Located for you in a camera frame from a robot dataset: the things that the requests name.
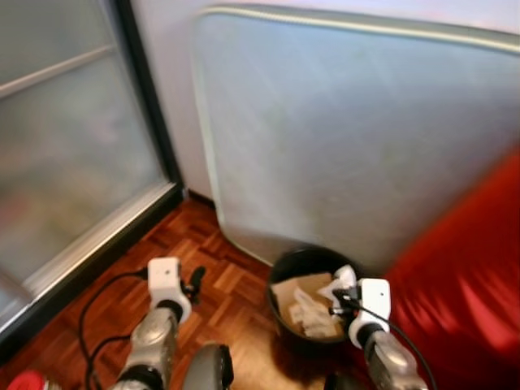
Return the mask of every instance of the baseboard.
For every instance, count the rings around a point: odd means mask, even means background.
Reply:
[[[175,186],[0,333],[0,366],[182,201]]]
[[[188,190],[188,197],[190,197],[194,201],[203,203],[206,206],[211,207],[212,210],[216,209],[215,202],[213,200],[209,199],[208,197],[205,197],[204,195],[201,195],[200,193],[193,191],[192,189]]]

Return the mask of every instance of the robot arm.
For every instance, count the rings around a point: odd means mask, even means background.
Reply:
[[[388,282],[360,279],[355,287],[333,293],[340,307],[331,308],[331,314],[350,321],[349,339],[363,349],[375,386],[380,390],[427,390],[417,373],[414,355],[389,333],[388,322],[384,321],[391,307]]]
[[[155,258],[149,262],[150,310],[132,333],[132,351],[112,390],[169,388],[177,330],[188,319],[192,302],[197,301],[204,273],[203,268],[197,268],[189,284],[184,285],[177,258]],[[195,375],[188,374],[184,389],[224,390],[231,383],[231,357],[225,345],[208,344],[198,352],[195,362],[196,367],[189,370]]]

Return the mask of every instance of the red fabric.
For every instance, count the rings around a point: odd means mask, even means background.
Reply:
[[[46,380],[38,371],[22,372],[9,384],[7,390],[45,390]]]
[[[516,149],[385,276],[391,318],[424,354],[440,389],[518,388],[519,263]]]

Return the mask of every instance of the sliding glass door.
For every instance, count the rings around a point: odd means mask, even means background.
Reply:
[[[0,4],[0,329],[175,185],[108,14]]]

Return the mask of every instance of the frosted glass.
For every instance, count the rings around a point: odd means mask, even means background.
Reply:
[[[25,280],[163,174],[107,57],[0,103],[0,264]]]
[[[91,0],[2,0],[0,84],[40,71],[110,41]]]
[[[0,319],[2,318],[2,312],[11,303],[12,299],[13,297],[0,287]]]

